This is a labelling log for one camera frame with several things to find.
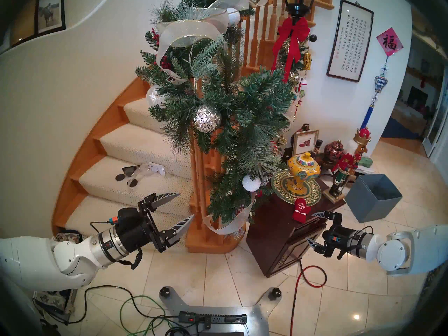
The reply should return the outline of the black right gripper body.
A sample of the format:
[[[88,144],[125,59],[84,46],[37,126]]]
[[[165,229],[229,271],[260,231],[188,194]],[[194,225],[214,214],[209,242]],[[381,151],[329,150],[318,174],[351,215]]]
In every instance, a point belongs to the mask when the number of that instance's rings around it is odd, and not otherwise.
[[[331,227],[329,230],[323,232],[324,241],[331,247],[331,256],[333,255],[334,249],[340,250],[337,258],[342,258],[348,252],[349,238],[353,233],[353,229],[343,226]]]

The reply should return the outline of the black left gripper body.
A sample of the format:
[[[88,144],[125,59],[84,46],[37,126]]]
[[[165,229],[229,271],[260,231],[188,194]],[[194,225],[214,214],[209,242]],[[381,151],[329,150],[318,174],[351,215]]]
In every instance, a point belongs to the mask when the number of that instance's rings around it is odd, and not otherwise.
[[[153,209],[120,209],[115,222],[115,232],[127,252],[132,253],[149,243],[158,250],[155,240],[155,224],[151,216]]]

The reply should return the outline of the left gripper ribbed grey finger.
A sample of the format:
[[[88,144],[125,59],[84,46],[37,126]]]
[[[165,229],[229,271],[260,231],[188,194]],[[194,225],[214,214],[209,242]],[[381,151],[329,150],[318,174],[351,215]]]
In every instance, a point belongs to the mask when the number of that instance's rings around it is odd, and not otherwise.
[[[191,223],[194,220],[194,215],[185,218],[172,226],[170,229],[164,229],[159,232],[159,238],[161,245],[157,249],[158,252],[162,253],[166,249],[179,243],[181,238],[187,233]]]
[[[139,212],[155,212],[158,207],[170,202],[180,195],[180,193],[152,193],[147,195],[142,201],[138,202]]]

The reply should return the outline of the right gripper ribbed grey finger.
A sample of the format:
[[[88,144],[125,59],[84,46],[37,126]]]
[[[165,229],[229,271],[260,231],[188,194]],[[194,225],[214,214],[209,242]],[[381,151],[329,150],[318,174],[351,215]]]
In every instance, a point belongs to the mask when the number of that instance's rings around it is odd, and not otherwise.
[[[342,214],[339,212],[320,211],[313,214],[318,218],[325,218],[332,221],[331,228],[342,225]]]
[[[309,237],[307,237],[306,240],[314,252],[321,254],[326,258],[331,257],[331,247],[327,244],[327,242],[324,241],[324,244],[322,245]]]

